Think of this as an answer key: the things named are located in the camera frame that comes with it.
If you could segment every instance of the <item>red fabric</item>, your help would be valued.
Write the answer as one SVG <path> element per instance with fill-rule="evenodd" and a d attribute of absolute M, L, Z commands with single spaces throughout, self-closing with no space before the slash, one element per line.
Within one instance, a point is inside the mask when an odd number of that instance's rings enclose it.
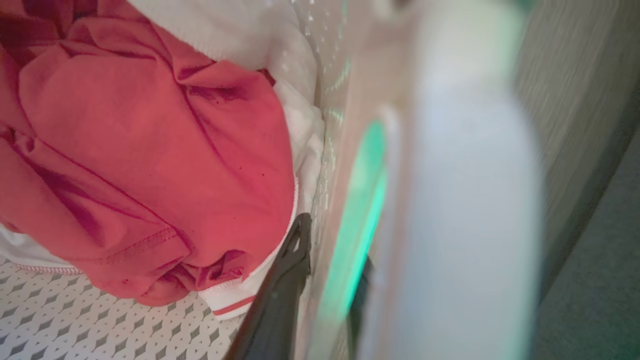
<path fill-rule="evenodd" d="M 162 305 L 286 233 L 289 135 L 265 75 L 125 1 L 0 4 L 0 220 L 97 287 Z"/>

